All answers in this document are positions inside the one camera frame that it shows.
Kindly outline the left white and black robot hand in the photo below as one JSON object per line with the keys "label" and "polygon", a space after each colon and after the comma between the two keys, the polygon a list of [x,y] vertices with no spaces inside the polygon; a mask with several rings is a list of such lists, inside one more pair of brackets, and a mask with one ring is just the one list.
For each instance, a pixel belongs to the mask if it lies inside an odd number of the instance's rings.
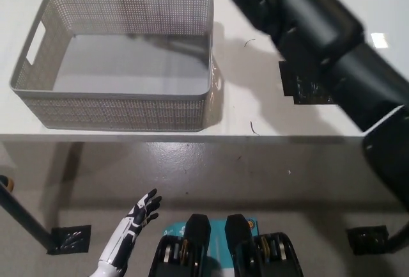
{"label": "left white and black robot hand", "polygon": [[97,269],[121,273],[128,264],[136,239],[150,221],[158,218],[161,196],[156,196],[154,188],[146,193],[120,221],[100,255]]}

